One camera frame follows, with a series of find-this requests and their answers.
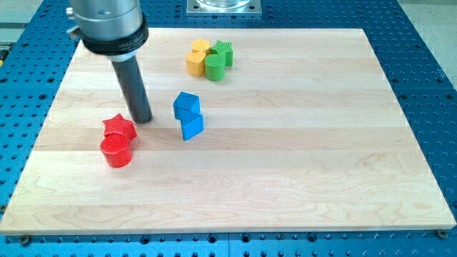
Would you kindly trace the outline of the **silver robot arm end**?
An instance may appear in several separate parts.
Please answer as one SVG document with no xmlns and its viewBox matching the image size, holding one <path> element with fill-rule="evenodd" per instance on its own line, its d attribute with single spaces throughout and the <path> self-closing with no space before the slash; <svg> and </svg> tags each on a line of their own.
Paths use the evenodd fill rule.
<svg viewBox="0 0 457 257">
<path fill-rule="evenodd" d="M 70 0 L 66 15 L 76 22 L 71 38 L 114 62 L 134 57 L 149 37 L 139 0 Z"/>
</svg>

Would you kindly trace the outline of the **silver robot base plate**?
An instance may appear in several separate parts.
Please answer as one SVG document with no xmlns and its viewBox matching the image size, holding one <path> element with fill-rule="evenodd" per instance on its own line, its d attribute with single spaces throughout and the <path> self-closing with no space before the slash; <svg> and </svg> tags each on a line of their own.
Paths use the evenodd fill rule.
<svg viewBox="0 0 457 257">
<path fill-rule="evenodd" d="M 261 0 L 187 0 L 187 16 L 261 16 Z"/>
</svg>

